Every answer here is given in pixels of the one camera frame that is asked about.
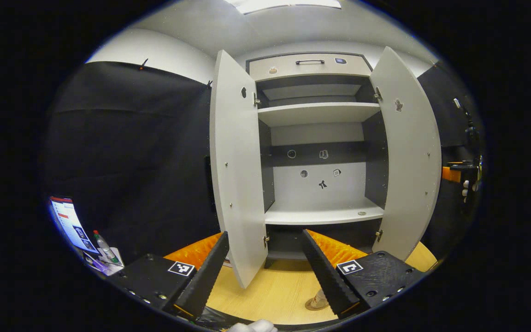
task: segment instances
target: bottle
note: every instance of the bottle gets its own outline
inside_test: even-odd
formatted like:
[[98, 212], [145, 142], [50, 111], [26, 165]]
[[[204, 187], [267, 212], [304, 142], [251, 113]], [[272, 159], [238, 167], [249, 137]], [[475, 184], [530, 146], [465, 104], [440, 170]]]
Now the bottle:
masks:
[[120, 264], [120, 261], [118, 261], [118, 257], [114, 255], [112, 250], [110, 249], [110, 246], [106, 243], [103, 237], [101, 237], [100, 233], [96, 230], [93, 231], [93, 236], [95, 236], [95, 239], [97, 240], [97, 244], [100, 246], [101, 251], [104, 252], [106, 257], [110, 260], [112, 263]]

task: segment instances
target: ceiling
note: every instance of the ceiling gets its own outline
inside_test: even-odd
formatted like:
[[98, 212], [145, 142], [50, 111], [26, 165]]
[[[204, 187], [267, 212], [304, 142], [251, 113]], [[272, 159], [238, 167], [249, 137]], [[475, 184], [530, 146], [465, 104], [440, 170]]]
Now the ceiling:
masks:
[[161, 32], [213, 58], [219, 50], [236, 57], [294, 42], [342, 41], [390, 46], [435, 62], [436, 57], [392, 19], [354, 0], [342, 8], [285, 6], [243, 15], [225, 0], [181, 0], [151, 13], [131, 28]]

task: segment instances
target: ceiling light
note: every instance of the ceiling light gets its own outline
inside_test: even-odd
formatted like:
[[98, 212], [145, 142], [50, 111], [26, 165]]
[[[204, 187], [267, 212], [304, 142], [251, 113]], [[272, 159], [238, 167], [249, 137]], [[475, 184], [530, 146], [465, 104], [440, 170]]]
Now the ceiling light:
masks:
[[225, 0], [240, 13], [252, 13], [262, 9], [283, 6], [323, 6], [341, 9], [337, 0]]

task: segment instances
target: white shelf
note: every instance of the white shelf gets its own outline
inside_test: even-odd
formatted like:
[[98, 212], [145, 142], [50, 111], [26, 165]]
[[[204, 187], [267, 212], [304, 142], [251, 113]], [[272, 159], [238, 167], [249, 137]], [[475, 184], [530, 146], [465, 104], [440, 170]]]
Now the white shelf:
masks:
[[[366, 212], [364, 216], [358, 214], [362, 211]], [[276, 201], [265, 215], [267, 225], [329, 225], [378, 219], [384, 215], [384, 210], [364, 197], [360, 202], [346, 202], [333, 210], [289, 207]]]
[[364, 122], [380, 111], [377, 103], [308, 103], [267, 107], [257, 111], [259, 120], [270, 127], [332, 122]]

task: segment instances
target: open cabinet door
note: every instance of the open cabinet door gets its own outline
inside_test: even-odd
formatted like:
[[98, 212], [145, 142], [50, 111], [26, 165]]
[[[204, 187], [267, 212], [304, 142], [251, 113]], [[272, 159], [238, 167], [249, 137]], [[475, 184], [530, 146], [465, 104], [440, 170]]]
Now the open cabinet door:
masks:
[[370, 81], [381, 93], [378, 103], [388, 148], [382, 235], [372, 250], [385, 250], [404, 261], [423, 236], [436, 206], [441, 178], [440, 135], [421, 84], [394, 50], [384, 49]]
[[210, 159], [221, 231], [229, 236], [230, 264], [242, 288], [267, 256], [266, 222], [255, 81], [219, 51], [210, 103]]

